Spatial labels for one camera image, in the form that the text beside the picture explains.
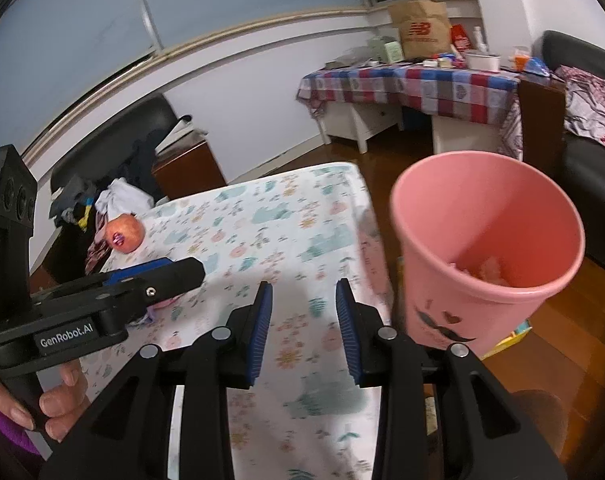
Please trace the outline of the purple sleeve forearm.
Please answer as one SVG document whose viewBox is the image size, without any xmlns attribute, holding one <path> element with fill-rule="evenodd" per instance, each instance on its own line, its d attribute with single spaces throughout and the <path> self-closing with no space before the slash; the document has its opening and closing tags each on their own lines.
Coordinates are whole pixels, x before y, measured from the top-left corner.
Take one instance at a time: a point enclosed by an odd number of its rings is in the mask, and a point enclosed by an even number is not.
<svg viewBox="0 0 605 480">
<path fill-rule="evenodd" d="M 0 433 L 10 440 L 18 448 L 39 456 L 40 453 L 37 448 L 33 445 L 30 437 L 26 433 L 25 428 L 16 424 L 11 419 L 7 418 L 0 412 Z"/>
</svg>

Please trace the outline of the person's left hand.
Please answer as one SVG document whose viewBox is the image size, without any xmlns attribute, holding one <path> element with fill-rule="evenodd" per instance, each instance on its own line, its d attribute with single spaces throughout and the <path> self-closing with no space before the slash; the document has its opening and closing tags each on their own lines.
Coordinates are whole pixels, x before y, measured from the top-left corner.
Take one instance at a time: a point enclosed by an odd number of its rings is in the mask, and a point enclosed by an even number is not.
<svg viewBox="0 0 605 480">
<path fill-rule="evenodd" d="M 75 425 L 90 401 L 86 396 L 88 381 L 79 360 L 62 364 L 59 368 L 62 383 L 40 396 L 40 411 L 48 420 L 45 431 L 56 442 L 62 442 Z M 33 417 L 0 383 L 0 412 L 19 427 L 35 430 Z"/>
</svg>

